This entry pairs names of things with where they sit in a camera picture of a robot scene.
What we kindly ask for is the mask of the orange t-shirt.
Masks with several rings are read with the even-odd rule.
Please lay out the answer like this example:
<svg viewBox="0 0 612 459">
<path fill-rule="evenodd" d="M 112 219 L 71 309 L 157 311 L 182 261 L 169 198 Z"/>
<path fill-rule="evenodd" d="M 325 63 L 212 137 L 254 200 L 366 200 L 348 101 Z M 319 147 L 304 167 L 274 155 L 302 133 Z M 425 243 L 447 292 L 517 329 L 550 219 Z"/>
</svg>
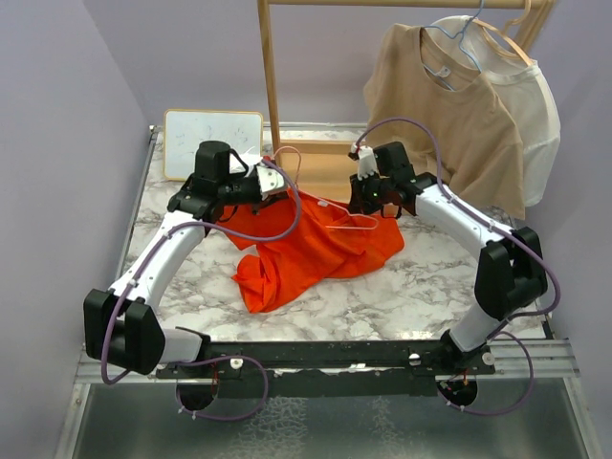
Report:
<svg viewBox="0 0 612 459">
<path fill-rule="evenodd" d="M 323 279 L 345 279 L 374 272 L 404 248 L 391 218 L 353 215 L 345 205 L 301 191 L 297 227 L 272 242 L 255 242 L 230 234 L 245 255 L 233 280 L 249 312 L 268 313 L 297 299 Z"/>
</svg>

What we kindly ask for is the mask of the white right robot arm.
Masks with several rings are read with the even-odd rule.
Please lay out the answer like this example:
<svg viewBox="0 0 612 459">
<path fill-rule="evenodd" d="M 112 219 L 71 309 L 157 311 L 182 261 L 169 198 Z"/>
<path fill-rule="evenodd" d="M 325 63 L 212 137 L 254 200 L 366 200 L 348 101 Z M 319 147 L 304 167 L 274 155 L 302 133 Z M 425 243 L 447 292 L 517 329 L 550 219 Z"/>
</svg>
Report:
<svg viewBox="0 0 612 459">
<path fill-rule="evenodd" d="M 537 234 L 491 220 L 435 175 L 415 173 L 400 142 L 376 148 L 354 144 L 348 156 L 358 164 L 350 178 L 350 212 L 369 215 L 394 205 L 444 231 L 476 259 L 474 302 L 442 335 L 436 355 L 447 372 L 462 373 L 499 326 L 547 292 Z"/>
</svg>

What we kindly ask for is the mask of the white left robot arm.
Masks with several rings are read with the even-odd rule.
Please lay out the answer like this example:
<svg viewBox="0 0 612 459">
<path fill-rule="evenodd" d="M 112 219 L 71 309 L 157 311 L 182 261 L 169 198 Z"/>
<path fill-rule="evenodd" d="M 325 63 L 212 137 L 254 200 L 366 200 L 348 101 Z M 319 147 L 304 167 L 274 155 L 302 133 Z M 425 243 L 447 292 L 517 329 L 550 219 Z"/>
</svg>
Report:
<svg viewBox="0 0 612 459">
<path fill-rule="evenodd" d="M 271 161 L 242 162 L 226 142 L 204 141 L 191 173 L 168 201 L 166 213 L 144 251 L 108 289 L 84 299 L 85 350 L 100 362 L 101 378 L 115 384 L 130 373 L 150 374 L 178 363 L 193 378 L 210 369 L 208 338 L 187 329 L 165 329 L 157 309 L 176 272 L 211 230 L 219 229 L 227 207 L 258 205 L 287 181 Z"/>
</svg>

